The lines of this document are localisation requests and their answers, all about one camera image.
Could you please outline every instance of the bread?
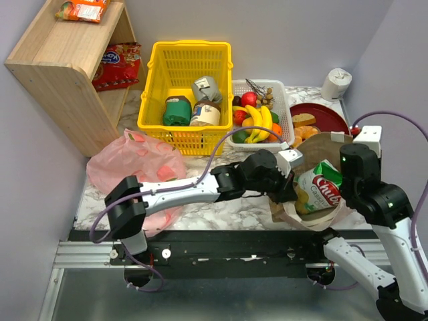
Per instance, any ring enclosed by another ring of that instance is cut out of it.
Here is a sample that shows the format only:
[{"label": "bread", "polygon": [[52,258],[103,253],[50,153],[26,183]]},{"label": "bread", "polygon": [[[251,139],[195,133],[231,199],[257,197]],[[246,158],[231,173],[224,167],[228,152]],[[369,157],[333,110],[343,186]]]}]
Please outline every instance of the bread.
[{"label": "bread", "polygon": [[294,127],[301,127],[301,126],[315,124],[316,119],[314,115],[304,113],[304,114],[293,116],[292,121],[293,121]]},{"label": "bread", "polygon": [[302,126],[294,129],[294,143],[292,148],[297,148],[300,144],[303,143],[305,139],[310,138],[311,136],[317,135],[319,133],[318,129],[312,126]]}]

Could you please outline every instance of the yellow plastic basket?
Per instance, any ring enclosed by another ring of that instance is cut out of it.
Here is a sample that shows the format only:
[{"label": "yellow plastic basket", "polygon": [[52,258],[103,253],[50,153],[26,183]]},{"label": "yellow plastic basket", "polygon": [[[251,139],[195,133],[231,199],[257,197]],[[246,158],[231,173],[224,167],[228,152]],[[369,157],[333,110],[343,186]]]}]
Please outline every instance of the yellow plastic basket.
[{"label": "yellow plastic basket", "polygon": [[[149,136],[173,145],[183,155],[210,155],[233,126],[230,44],[199,40],[156,42],[147,66],[138,127]],[[163,126],[165,100],[183,95],[193,107],[196,101],[191,85],[202,76],[213,77],[223,95],[219,126]]]}]

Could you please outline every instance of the snack bag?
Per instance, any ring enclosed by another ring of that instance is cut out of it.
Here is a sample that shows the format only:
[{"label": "snack bag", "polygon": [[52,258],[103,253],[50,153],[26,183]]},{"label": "snack bag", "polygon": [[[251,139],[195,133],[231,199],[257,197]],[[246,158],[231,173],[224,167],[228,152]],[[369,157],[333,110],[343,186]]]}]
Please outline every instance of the snack bag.
[{"label": "snack bag", "polygon": [[95,90],[120,89],[138,83],[140,48],[138,43],[109,45],[92,80]]},{"label": "snack bag", "polygon": [[341,184],[342,174],[324,159],[314,169],[297,178],[296,211],[304,215],[336,207],[342,198],[339,191]]},{"label": "snack bag", "polygon": [[110,0],[66,1],[55,14],[57,18],[74,21],[101,22]]}]

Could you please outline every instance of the wooden shelf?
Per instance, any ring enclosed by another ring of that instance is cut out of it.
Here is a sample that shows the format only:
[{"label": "wooden shelf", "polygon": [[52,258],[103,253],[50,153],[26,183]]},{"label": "wooden shelf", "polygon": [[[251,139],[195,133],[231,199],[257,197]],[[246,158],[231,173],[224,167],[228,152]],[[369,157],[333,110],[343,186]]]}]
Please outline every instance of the wooden shelf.
[{"label": "wooden shelf", "polygon": [[111,2],[100,23],[58,19],[33,60],[78,66],[92,80],[123,8]]},{"label": "wooden shelf", "polygon": [[[100,23],[64,21],[64,0],[46,0],[5,65],[85,156],[119,137],[129,89],[97,93],[92,79],[108,44],[135,42],[124,0],[111,0]],[[133,89],[143,88],[143,63]]]},{"label": "wooden shelf", "polygon": [[129,87],[125,89],[107,90],[98,92],[104,108],[112,125],[116,127],[119,123],[120,115],[122,114],[123,106],[125,105],[126,96],[128,95]]}]

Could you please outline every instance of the banana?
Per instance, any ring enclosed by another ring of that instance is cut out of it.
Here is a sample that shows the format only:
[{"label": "banana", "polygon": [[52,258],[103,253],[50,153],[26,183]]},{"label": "banana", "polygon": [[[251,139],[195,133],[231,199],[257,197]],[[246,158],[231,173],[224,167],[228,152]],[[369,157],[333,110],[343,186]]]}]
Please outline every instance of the banana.
[{"label": "banana", "polygon": [[[263,123],[263,118],[261,117],[260,112],[251,105],[245,106],[245,109],[253,118],[254,126],[261,126]],[[259,133],[260,133],[260,129],[253,129],[253,131],[251,132],[251,135],[249,135],[249,137],[245,139],[245,142],[251,144],[253,142],[254,137],[256,137]]]},{"label": "banana", "polygon": [[243,112],[246,112],[248,114],[248,111],[244,107],[241,107],[241,106],[232,106],[232,111],[233,112],[236,112],[237,110],[242,110]]},{"label": "banana", "polygon": [[[270,113],[270,110],[266,106],[260,107],[261,117],[263,119],[261,123],[261,127],[264,127],[266,129],[272,129],[272,114]],[[267,137],[269,137],[270,133],[266,132],[264,130],[260,130],[260,133],[253,139],[252,142],[261,142],[265,140]]]}]

